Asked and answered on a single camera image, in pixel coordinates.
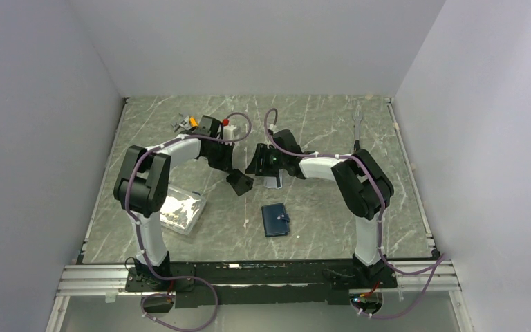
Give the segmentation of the silver card stack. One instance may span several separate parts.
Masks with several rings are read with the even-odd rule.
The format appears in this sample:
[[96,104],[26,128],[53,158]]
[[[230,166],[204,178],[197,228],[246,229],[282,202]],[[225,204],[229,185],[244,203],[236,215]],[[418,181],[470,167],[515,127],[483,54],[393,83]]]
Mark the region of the silver card stack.
[[281,189],[283,187],[282,174],[275,176],[264,176],[263,185],[268,189]]

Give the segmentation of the black card stack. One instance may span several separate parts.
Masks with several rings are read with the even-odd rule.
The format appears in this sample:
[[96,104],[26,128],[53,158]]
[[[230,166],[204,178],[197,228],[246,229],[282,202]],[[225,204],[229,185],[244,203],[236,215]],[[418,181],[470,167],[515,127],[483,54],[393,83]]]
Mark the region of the black card stack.
[[254,179],[239,169],[233,169],[225,179],[237,196],[243,196],[253,188]]

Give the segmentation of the blue leather card holder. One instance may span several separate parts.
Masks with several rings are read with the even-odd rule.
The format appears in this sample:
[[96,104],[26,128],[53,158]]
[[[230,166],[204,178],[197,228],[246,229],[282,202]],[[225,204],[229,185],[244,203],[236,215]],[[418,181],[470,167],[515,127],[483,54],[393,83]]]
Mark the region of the blue leather card holder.
[[283,203],[264,205],[261,213],[266,237],[280,237],[290,233],[290,217]]

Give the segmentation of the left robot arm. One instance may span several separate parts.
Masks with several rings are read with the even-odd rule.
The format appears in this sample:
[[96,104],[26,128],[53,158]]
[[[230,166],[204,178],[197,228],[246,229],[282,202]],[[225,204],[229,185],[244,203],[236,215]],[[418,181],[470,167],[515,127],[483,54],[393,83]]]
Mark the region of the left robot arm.
[[170,171],[189,160],[205,158],[212,169],[227,174],[232,187],[252,187],[232,166],[237,138],[227,134],[229,120],[203,116],[197,125],[155,147],[132,145],[121,165],[113,196],[128,214],[138,243],[136,271],[155,291],[171,281],[169,251],[163,241],[159,212],[168,196]]

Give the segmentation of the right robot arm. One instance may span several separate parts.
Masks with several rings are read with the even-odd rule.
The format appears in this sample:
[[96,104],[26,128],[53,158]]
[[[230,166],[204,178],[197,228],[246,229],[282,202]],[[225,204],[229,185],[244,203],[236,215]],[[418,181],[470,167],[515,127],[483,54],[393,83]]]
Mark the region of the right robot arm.
[[387,271],[381,223],[394,194],[388,176],[365,149],[353,154],[321,154],[303,151],[288,129],[267,133],[270,144],[256,146],[246,173],[278,178],[284,170],[295,178],[334,182],[355,219],[354,280],[362,287],[372,286]]

